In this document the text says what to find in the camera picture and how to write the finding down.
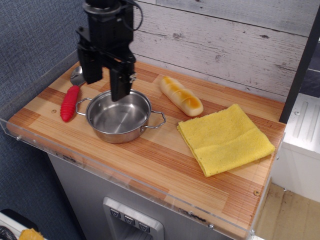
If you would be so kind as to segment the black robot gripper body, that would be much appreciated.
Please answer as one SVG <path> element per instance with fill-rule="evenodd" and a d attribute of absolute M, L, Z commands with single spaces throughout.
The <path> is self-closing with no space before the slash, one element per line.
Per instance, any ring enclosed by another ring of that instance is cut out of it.
<path fill-rule="evenodd" d="M 136 59 L 129 49 L 134 38 L 133 0 L 86 0 L 82 7 L 87 15 L 88 27 L 76 32 L 78 45 L 97 51 L 96 59 L 102 68 L 134 67 Z"/>

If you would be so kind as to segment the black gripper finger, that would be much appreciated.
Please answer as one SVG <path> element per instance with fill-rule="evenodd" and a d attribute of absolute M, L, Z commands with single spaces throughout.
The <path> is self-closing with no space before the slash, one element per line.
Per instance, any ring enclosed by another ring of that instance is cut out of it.
<path fill-rule="evenodd" d="M 109 70 L 111 99 L 117 102 L 130 94 L 134 82 L 134 68 L 112 68 Z"/>
<path fill-rule="evenodd" d="M 87 84 L 93 84 L 103 78 L 102 64 L 97 60 L 97 51 L 79 44 L 77 54 L 82 75 Z"/>

